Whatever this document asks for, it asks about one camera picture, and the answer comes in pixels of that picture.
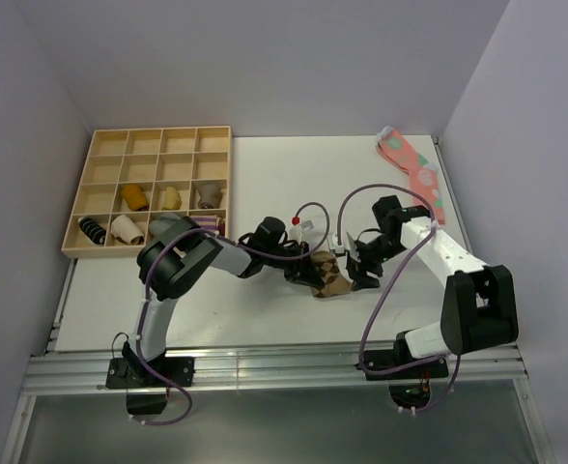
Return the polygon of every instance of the gray wall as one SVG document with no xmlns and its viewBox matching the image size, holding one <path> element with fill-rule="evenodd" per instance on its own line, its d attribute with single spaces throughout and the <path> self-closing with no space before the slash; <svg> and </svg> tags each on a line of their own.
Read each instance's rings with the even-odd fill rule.
<svg viewBox="0 0 568 464">
<path fill-rule="evenodd" d="M 521 347 L 568 463 L 568 0 L 512 0 L 444 134 L 476 252 L 516 279 Z"/>
<path fill-rule="evenodd" d="M 508 0 L 16 0 L 92 129 L 439 134 Z"/>
<path fill-rule="evenodd" d="M 0 0 L 0 450 L 49 333 L 87 131 L 14 4 Z"/>
</svg>

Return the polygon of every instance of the purple cable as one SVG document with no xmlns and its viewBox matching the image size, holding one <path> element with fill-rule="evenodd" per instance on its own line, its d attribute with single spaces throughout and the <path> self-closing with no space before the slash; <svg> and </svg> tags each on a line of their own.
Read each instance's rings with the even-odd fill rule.
<svg viewBox="0 0 568 464">
<path fill-rule="evenodd" d="M 398 278 L 400 277 L 402 272 L 405 270 L 405 268 L 407 267 L 407 265 L 409 264 L 411 259 L 417 254 L 417 252 L 424 245 L 426 245 L 428 242 L 430 242 L 430 240 L 432 240 L 432 238 L 437 234 L 437 223 L 436 223 L 436 218 L 435 218 L 435 212 L 432 208 L 432 205 L 423 196 L 421 196 L 420 194 L 418 194 L 418 193 L 416 193 L 412 190 L 409 190 L 408 188 L 403 188 L 403 187 L 400 187 L 400 186 L 393 186 L 392 184 L 369 184 L 367 186 L 356 188 L 351 193 L 349 193 L 347 195 L 347 197 L 344 199 L 344 201 L 342 202 L 342 205 L 340 206 L 340 211 L 338 212 L 338 220 L 337 220 L 337 234 L 338 234 L 337 237 L 338 237 L 338 241 L 339 241 L 340 244 L 342 243 L 342 216 L 344 214 L 344 208 L 346 207 L 347 203 L 351 200 L 351 198 L 353 198 L 360 191 L 364 191 L 364 190 L 368 190 L 368 189 L 378 189 L 378 188 L 399 190 L 399 191 L 402 191 L 404 193 L 408 193 L 409 195 L 417 198 L 430 212 L 431 226 L 430 226 L 430 233 L 421 242 L 419 242 L 416 246 L 414 246 L 411 249 L 411 251 L 409 251 L 409 253 L 407 253 L 405 258 L 402 260 L 402 262 L 400 263 L 400 265 L 398 266 L 396 271 L 393 273 L 393 275 L 389 279 L 389 282 L 387 283 L 386 287 L 384 288 L 383 292 L 381 293 L 381 297 L 379 298 L 376 305 L 374 306 L 374 310 L 372 311 L 372 314 L 370 315 L 370 319 L 368 320 L 368 323 L 366 324 L 366 327 L 363 331 L 363 336 L 361 337 L 361 342 L 359 343 L 359 353 L 358 353 L 359 368 L 364 373 L 366 373 L 367 375 L 377 375 L 377 376 L 378 375 L 394 374 L 396 372 L 400 372 L 402 370 L 406 370 L 406 369 L 409 369 L 411 367 L 416 367 L 418 365 L 423 365 L 423 364 L 426 364 L 426 363 L 433 363 L 433 362 L 435 362 L 439 359 L 444 358 L 443 356 L 433 356 L 433 357 L 430 357 L 430 358 L 424 358 L 422 360 L 417 360 L 417 361 L 414 361 L 414 362 L 408 362 L 406 364 L 402 364 L 402 365 L 399 365 L 397 367 L 392 367 L 390 369 L 385 369 L 385 370 L 370 370 L 365 365 L 365 360 L 363 359 L 363 352 L 365 351 L 365 347 L 366 347 L 366 344 L 368 342 L 368 337 L 370 336 L 370 331 L 372 330 L 372 326 L 374 325 L 374 322 L 376 321 L 377 316 L 379 315 L 379 312 L 381 311 L 381 308 L 383 307 L 383 304 L 384 304 L 385 300 L 387 299 L 387 296 L 391 292 L 391 289 L 393 288 L 396 281 L 398 280 Z M 436 404 L 438 404 L 439 402 L 441 402 L 445 398 L 447 393 L 451 390 L 454 382 L 456 381 L 456 376 L 458 375 L 459 369 L 460 369 L 460 357 L 458 357 L 458 359 L 456 361 L 456 367 L 454 368 L 454 373 L 453 373 L 452 378 L 449 381 L 449 384 L 447 385 L 447 388 L 445 389 L 445 391 L 440 395 L 440 397 L 436 401 L 428 404 L 427 406 L 425 406 L 423 408 L 420 408 L 418 411 L 428 410 L 431 407 L 434 407 Z"/>
</svg>

